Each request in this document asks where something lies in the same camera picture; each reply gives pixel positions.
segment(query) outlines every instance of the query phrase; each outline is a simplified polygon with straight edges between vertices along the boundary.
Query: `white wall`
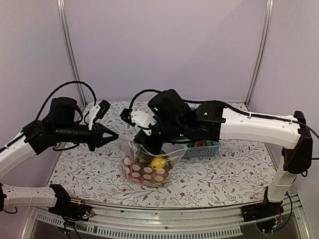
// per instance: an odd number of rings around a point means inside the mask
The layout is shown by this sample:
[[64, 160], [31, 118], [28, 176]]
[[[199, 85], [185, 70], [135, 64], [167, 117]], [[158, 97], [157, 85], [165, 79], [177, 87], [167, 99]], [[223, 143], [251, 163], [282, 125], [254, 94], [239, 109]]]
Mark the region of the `white wall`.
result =
[[[0, 145], [35, 119], [43, 101], [58, 85], [72, 80], [56, 1], [0, 1]], [[78, 99], [75, 86], [57, 96]], [[47, 150], [21, 164], [2, 183], [45, 186], [57, 154]], [[17, 239], [26, 210], [0, 213], [0, 237]]]
[[175, 88], [185, 98], [245, 101], [265, 0], [65, 5], [81, 80], [98, 98], [130, 100], [145, 88]]
[[[319, 132], [319, 1], [276, 0], [265, 57], [251, 110], [269, 114], [304, 112]], [[272, 147], [279, 157], [280, 149]], [[319, 156], [314, 138], [313, 156]], [[319, 161], [295, 182], [314, 238], [319, 238]]]

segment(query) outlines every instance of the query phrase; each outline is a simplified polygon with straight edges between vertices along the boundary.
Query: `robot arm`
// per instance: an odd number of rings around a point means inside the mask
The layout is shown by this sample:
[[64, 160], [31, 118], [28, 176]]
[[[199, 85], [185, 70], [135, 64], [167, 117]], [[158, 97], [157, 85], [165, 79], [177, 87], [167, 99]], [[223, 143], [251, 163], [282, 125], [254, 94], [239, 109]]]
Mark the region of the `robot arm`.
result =
[[245, 139], [283, 147], [280, 166], [266, 188], [264, 202], [242, 208], [245, 221], [283, 212], [285, 192], [311, 165], [313, 140], [301, 112], [272, 116], [243, 112], [218, 101], [204, 102], [192, 110], [175, 90], [158, 93], [148, 106], [154, 117], [124, 109], [121, 118], [141, 128], [134, 141], [153, 154], [159, 154], [163, 143], [200, 140]]
[[[41, 154], [59, 142], [85, 143], [91, 151], [118, 138], [118, 135], [103, 125], [96, 123], [103, 118], [109, 108], [107, 101], [94, 106], [87, 114], [88, 125], [74, 122], [75, 111], [82, 113], [71, 98], [55, 98], [51, 102], [49, 114], [43, 120], [33, 121], [0, 150], [0, 180], [22, 162]], [[91, 207], [78, 206], [71, 202], [61, 185], [42, 188], [13, 187], [0, 184], [0, 211], [14, 207], [44, 206], [49, 211], [74, 220], [87, 219], [92, 215]]]

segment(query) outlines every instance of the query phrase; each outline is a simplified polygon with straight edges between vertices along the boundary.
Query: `plastic bag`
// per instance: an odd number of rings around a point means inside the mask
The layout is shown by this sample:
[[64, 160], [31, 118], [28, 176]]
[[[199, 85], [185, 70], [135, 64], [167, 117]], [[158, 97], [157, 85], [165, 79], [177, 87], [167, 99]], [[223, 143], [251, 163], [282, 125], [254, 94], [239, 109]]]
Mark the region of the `plastic bag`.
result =
[[118, 141], [124, 152], [119, 164], [122, 174], [133, 182], [153, 187], [169, 185], [175, 165], [187, 150], [184, 144], [165, 143], [161, 154], [152, 155], [128, 138]]

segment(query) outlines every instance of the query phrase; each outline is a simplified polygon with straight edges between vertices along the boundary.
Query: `blue basket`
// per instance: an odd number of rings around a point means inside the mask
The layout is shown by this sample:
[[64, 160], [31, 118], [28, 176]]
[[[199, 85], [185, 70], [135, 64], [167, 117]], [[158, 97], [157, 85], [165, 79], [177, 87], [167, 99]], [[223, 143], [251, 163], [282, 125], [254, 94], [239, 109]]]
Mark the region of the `blue basket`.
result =
[[213, 141], [212, 143], [213, 145], [211, 146], [188, 148], [184, 155], [184, 158], [214, 156], [219, 149], [220, 143], [215, 141]]

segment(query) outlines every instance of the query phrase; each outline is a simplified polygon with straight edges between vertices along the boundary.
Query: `table surface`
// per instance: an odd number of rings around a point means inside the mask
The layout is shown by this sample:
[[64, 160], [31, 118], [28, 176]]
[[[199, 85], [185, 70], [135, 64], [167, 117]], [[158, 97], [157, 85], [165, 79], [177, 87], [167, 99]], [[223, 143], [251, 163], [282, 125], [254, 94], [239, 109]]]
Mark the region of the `table surface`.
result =
[[[133, 137], [138, 130], [120, 118], [121, 111], [128, 106], [129, 102], [112, 102], [100, 123]], [[243, 104], [233, 106], [246, 110]], [[135, 107], [149, 111], [145, 102], [136, 102]], [[176, 165], [167, 188], [153, 188], [123, 177], [118, 167], [121, 150], [117, 141], [94, 152], [83, 144], [62, 152], [49, 183], [61, 184], [73, 198], [101, 204], [187, 208], [261, 201], [265, 187], [275, 175], [265, 145], [247, 140], [220, 143], [215, 156], [183, 158]]]

